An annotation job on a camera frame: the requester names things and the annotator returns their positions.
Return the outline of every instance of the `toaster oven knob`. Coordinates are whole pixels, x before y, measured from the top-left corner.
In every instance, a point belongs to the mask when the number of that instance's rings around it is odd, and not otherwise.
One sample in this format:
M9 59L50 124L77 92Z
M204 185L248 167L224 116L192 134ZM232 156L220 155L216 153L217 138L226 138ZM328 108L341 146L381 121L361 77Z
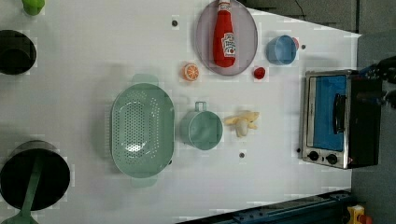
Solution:
M311 161L317 161L319 158L319 154L316 151L311 151L308 154L309 159L311 159Z
M337 157L334 154L330 154L328 157L326 157L326 160L329 162L329 164L334 165L337 163Z

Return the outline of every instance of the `strainer handle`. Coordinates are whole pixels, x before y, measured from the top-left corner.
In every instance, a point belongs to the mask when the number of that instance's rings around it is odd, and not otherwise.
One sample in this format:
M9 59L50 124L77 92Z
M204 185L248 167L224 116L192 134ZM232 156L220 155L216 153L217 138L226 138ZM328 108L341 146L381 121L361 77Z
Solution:
M199 112L199 104L202 104L202 111L206 111L206 102L198 101L195 102L195 112Z
M158 86L158 78L150 74L136 74L132 77L132 82L134 84L148 83Z

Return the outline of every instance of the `strainer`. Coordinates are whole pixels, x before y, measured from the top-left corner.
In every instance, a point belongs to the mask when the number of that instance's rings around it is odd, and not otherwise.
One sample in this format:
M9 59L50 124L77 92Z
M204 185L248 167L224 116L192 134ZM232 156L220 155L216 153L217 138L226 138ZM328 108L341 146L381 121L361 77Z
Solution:
M138 74L133 83L113 105L111 154L123 173L146 178L172 159L175 111L155 76Z

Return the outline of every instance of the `black bowl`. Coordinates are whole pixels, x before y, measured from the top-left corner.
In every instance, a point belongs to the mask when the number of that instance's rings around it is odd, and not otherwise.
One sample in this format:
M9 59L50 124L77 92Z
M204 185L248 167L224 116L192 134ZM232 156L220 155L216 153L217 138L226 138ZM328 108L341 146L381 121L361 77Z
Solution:
M34 43L26 36L12 30L0 31L0 73L18 75L34 64Z

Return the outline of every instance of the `ketchup label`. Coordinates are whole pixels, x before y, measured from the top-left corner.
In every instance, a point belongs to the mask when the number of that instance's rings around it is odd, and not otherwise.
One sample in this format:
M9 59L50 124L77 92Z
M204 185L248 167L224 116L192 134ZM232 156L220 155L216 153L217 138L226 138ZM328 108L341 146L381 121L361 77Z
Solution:
M233 33L225 33L221 39L224 57L235 57L235 40Z
M230 3L220 3L219 4L219 11L226 10L231 12L231 4Z

